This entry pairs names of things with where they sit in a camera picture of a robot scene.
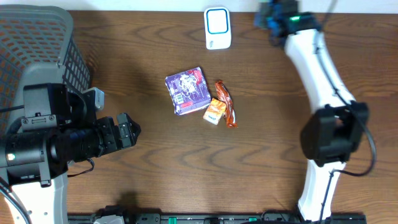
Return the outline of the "red purple snack bag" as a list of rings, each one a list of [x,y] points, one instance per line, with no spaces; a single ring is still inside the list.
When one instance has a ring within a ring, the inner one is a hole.
[[[200,67],[167,76],[165,85],[176,115],[205,109],[211,102],[208,85]]]

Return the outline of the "orange white snack packet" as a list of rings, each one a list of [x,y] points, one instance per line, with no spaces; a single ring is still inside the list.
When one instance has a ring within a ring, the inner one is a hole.
[[[211,124],[218,125],[225,111],[226,104],[213,98],[203,115],[203,119]]]

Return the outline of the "brown orange snack packet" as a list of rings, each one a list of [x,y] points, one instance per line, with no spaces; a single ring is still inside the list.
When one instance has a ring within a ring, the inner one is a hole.
[[[236,113],[234,110],[233,100],[222,80],[215,82],[216,93],[218,99],[226,104],[224,118],[228,128],[237,128]]]

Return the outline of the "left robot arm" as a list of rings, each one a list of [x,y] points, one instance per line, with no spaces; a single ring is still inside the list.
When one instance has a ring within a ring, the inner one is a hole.
[[[69,162],[133,147],[141,127],[126,113],[97,118],[96,88],[26,85],[24,115],[1,138],[1,193],[15,223],[68,223]]]

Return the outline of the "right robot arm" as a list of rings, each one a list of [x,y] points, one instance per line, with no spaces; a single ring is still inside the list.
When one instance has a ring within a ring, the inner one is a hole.
[[[347,89],[325,43],[325,21],[299,11],[297,1],[261,1],[254,24],[269,31],[272,45],[281,47],[295,66],[310,103],[311,117],[300,132],[307,158],[303,192],[295,214],[262,214],[263,222],[366,223],[365,215],[331,211],[342,174],[368,175],[376,163],[376,147],[366,126],[369,109]],[[345,169],[362,135],[371,148],[370,166],[360,173]]]

